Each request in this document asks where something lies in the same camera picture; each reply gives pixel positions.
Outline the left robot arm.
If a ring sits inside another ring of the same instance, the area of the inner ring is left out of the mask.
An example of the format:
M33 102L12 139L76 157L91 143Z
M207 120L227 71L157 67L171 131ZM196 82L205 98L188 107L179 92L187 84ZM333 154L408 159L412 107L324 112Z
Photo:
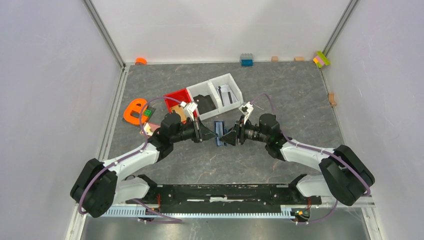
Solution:
M139 147L105 161L88 160L70 196L77 202L81 215L90 214L93 218L100 217L114 204L132 199L151 204L157 198L157 190L140 177L126 178L166 158L175 143L186 140L202 143L216 136L198 118L182 122L177 113L168 113L159 128Z

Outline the green toy block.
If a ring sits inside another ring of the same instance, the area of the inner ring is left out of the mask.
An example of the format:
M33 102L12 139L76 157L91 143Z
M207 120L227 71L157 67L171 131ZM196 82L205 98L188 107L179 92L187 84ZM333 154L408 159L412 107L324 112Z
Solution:
M154 107L148 107L143 111L143 117L150 119L153 116L155 111L156 109Z

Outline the tan object in red bin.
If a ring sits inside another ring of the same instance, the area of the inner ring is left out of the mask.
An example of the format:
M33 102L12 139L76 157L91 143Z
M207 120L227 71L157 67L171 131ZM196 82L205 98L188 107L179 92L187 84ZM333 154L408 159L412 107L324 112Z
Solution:
M186 122L187 117L186 117L186 115L185 115L185 113L183 111L183 108L180 105L174 105L170 109L171 109L171 112L172 113L176 113L176 114L178 114L180 116L180 119L181 119L181 122L182 123L185 123Z

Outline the black wallets in bin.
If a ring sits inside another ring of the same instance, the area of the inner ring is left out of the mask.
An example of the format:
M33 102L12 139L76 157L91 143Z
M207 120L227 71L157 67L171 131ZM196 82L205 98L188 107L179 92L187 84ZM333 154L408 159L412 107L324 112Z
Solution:
M210 95L199 94L194 96L193 100L197 103L197 110L200 115L217 109Z

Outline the multicolour brick stack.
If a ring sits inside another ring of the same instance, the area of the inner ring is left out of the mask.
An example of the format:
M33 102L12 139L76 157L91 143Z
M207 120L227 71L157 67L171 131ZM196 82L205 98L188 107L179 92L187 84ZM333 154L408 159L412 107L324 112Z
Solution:
M330 60L321 51L316 52L316 55L313 58L313 62L319 69L331 64Z

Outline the pink white small box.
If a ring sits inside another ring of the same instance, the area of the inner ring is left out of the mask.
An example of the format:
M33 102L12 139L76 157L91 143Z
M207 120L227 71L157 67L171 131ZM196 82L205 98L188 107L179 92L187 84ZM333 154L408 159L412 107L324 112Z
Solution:
M143 130L140 130L140 134L143 135L143 131L146 133L147 136L152 136L156 129L160 127L159 124L151 123L151 122L145 122L143 124Z

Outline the white bin with cards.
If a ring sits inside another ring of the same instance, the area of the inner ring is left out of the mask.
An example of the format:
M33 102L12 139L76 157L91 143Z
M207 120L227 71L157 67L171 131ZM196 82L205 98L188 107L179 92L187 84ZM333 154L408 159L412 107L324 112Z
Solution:
M230 73L208 80L213 94L217 94L217 109L225 113L239 108L243 103L243 94Z

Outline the orange letter-shaped toy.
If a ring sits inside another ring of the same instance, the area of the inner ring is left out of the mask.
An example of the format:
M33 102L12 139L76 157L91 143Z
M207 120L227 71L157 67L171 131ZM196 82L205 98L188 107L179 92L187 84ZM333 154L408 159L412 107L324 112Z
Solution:
M136 98L124 110L123 118L126 122L132 125L143 125L148 121L147 118L143 117L143 112L147 108L147 101L144 98Z

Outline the blue card holder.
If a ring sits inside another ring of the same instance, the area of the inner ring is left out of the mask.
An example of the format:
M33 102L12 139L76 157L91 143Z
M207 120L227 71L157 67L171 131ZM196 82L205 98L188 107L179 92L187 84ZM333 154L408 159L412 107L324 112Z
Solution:
M226 127L225 127L225 122L224 121L217 121L216 120L216 121L213 122L213 125L214 125L214 131L215 131L215 134L216 134L216 137L215 137L216 145L218 147L221 147L221 146L225 146L226 147L227 144L225 142L223 142L223 141L220 140L220 138L224 134L227 133L227 130L226 130Z

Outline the curved wooden block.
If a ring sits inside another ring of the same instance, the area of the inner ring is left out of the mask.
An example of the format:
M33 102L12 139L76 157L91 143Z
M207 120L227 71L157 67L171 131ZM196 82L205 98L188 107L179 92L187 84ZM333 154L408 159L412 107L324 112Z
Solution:
M329 102L330 106L332 108L336 107L337 106L337 102L335 100L335 94L333 92L329 92L328 95L327 95L327 97L328 97L328 102Z

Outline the blue grey toy brick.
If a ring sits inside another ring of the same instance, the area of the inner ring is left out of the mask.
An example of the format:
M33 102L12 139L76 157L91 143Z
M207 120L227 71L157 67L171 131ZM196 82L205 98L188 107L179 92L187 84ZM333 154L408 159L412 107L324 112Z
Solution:
M240 64L242 67L252 67L254 65L254 56L252 53L242 53L240 55Z

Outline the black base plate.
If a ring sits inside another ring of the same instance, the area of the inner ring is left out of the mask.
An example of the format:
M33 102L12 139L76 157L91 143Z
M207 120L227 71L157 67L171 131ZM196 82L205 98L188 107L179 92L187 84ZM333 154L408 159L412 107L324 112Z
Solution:
M165 205L184 201L241 200L277 205L320 204L320 197L303 196L297 188L283 183L248 184L162 184L151 187L139 199L144 204Z

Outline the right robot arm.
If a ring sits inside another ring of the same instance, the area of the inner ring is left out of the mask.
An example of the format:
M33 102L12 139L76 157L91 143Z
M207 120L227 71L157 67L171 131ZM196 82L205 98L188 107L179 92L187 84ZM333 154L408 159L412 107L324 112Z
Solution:
M288 196L295 204L302 204L313 196L332 196L343 205L352 206L360 197L369 196L376 182L371 171L347 145L323 148L301 143L287 137L271 113L262 114L258 124L241 116L219 139L232 146L247 140L262 142L272 158L320 171L319 175L301 176L292 182L294 187L289 189Z

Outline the red bin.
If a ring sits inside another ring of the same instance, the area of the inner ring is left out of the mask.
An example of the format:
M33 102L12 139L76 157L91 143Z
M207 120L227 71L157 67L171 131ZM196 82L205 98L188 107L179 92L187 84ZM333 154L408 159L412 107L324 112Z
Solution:
M186 88L165 94L164 96L166 97L164 101L169 113L173 113L171 112L171 107L175 105L180 105L182 101L186 103L194 102L193 98L189 95L189 92ZM197 116L198 116L197 110L195 110L194 117L196 118Z

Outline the flat tan wooden block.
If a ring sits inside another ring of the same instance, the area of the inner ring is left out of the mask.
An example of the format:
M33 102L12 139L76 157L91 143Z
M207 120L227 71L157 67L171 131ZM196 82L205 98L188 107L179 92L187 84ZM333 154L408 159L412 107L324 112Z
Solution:
M302 62L302 61L305 60L305 58L303 56L296 56L296 57L294 57L293 60L296 61L296 62Z

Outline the orange round toy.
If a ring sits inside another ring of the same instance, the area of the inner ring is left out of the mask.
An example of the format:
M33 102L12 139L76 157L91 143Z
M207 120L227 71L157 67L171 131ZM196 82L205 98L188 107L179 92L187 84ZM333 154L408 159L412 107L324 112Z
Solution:
M144 59L143 57L138 57L135 59L134 62L135 65L146 65L147 64L147 60Z

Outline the white cards in bin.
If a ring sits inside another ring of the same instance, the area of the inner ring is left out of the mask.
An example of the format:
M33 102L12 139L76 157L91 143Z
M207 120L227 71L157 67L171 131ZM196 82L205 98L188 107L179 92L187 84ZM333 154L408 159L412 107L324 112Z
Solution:
M238 102L236 95L228 84L219 85L216 87L216 91L224 107Z

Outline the white bin with wallets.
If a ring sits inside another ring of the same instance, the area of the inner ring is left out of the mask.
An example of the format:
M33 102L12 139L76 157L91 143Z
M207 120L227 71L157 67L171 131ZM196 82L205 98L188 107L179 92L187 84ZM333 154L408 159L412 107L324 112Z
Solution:
M188 86L186 89L190 98L197 104L196 114L201 120L219 114L221 101L215 87L209 80Z

